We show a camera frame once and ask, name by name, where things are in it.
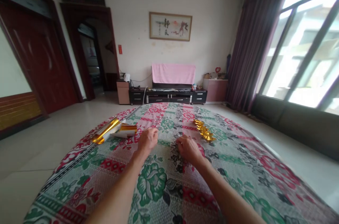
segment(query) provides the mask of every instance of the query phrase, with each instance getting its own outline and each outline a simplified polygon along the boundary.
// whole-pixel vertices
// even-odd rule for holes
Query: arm
[[[135,184],[142,165],[158,142],[157,132],[154,128],[143,131],[138,150],[134,152],[123,174],[88,217],[86,224],[127,223]]]
[[[218,202],[221,212],[229,223],[265,224],[254,209],[222,178],[199,151],[191,137],[177,140],[182,157],[188,160],[201,174]]]

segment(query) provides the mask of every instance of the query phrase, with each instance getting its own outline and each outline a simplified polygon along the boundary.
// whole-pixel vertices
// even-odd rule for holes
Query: hand
[[[147,128],[141,133],[139,143],[138,143],[138,151],[145,156],[149,156],[152,149],[158,143],[158,129],[156,128]]]
[[[183,135],[177,139],[178,149],[182,157],[190,162],[193,166],[197,166],[204,160],[197,143],[187,135]]]

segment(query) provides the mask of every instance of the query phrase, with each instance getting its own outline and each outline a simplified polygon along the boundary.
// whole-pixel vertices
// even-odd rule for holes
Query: sliding glass door
[[[338,11],[339,0],[285,1],[259,95],[339,114],[338,97],[329,92],[339,84]]]

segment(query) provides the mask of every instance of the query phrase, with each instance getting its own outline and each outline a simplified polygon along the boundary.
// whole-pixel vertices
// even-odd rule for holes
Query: framed calligraphy
[[[149,38],[173,41],[190,41],[192,16],[149,13]]]

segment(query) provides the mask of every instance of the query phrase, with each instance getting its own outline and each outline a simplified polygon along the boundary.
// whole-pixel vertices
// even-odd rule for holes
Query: purple curtain
[[[285,0],[245,0],[228,73],[226,102],[250,113],[258,78]]]

